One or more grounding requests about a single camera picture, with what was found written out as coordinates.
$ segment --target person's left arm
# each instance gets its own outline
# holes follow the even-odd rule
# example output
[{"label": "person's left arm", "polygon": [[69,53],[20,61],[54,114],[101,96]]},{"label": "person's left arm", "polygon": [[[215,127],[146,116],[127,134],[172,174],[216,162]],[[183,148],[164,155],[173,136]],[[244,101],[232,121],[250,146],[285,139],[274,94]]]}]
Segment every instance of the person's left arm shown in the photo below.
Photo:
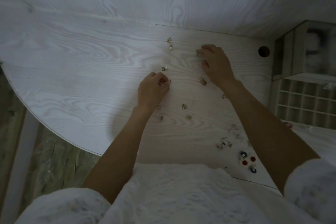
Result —
[{"label": "person's left arm", "polygon": [[99,192],[111,204],[132,176],[145,126],[169,90],[163,73],[150,73],[138,88],[138,104],[131,117],[93,167],[82,188]]}]

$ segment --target sleeve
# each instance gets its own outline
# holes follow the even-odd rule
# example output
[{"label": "sleeve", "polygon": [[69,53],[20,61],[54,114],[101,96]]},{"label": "sleeve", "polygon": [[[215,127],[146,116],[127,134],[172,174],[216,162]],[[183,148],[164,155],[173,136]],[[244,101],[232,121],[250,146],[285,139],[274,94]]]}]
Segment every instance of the sleeve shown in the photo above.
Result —
[{"label": "sleeve", "polygon": [[62,189],[35,199],[15,224],[98,223],[110,206],[92,189]]},{"label": "sleeve", "polygon": [[336,167],[311,159],[288,177],[284,196],[322,223],[336,220]]}]

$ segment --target white shirt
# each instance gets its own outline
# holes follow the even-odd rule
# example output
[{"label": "white shirt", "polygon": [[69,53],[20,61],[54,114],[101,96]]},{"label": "white shirt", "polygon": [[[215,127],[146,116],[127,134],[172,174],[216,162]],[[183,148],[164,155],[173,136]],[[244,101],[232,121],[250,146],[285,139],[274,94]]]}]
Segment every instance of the white shirt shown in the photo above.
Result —
[{"label": "white shirt", "polygon": [[283,198],[205,165],[136,164],[112,205],[91,189],[63,189],[34,200],[16,223],[336,223],[336,167],[305,162]]}]

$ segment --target person's right hand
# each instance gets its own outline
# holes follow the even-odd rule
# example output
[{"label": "person's right hand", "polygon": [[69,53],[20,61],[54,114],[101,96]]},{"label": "person's right hand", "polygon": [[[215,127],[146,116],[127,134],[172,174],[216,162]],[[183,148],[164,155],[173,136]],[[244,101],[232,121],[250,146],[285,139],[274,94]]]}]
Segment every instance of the person's right hand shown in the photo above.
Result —
[{"label": "person's right hand", "polygon": [[216,47],[213,44],[202,45],[202,48],[196,50],[199,55],[202,55],[204,60],[202,67],[209,79],[221,90],[225,89],[225,85],[234,81],[230,61],[225,55],[221,47]]}]

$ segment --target round hole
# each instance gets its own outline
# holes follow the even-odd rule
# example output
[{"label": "round hole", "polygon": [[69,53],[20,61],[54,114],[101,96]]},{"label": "round hole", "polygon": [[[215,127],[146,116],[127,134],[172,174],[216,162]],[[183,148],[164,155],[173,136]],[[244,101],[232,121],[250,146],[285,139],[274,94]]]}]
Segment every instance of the round hole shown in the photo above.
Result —
[{"label": "round hole", "polygon": [[270,49],[267,46],[262,46],[259,48],[258,53],[261,57],[266,58],[270,54]]}]

